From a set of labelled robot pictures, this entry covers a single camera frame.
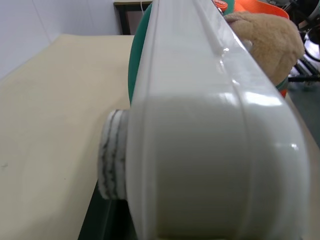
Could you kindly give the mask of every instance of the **orange bucket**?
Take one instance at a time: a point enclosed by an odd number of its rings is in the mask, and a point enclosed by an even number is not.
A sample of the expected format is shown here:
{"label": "orange bucket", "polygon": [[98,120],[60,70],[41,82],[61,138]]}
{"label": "orange bucket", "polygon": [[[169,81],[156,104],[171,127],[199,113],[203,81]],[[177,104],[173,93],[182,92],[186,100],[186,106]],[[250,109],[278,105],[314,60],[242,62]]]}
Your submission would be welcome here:
{"label": "orange bucket", "polygon": [[282,8],[258,0],[235,0],[234,11],[248,11],[253,14],[273,14],[289,19],[288,13]]}

